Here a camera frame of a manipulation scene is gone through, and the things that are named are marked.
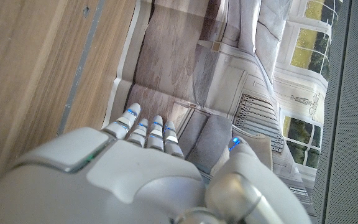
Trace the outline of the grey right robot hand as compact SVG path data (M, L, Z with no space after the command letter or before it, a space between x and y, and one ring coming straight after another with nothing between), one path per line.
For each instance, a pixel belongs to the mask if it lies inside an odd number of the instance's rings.
M24 154L0 179L0 223L309 223L265 136L222 116L140 119L131 105Z

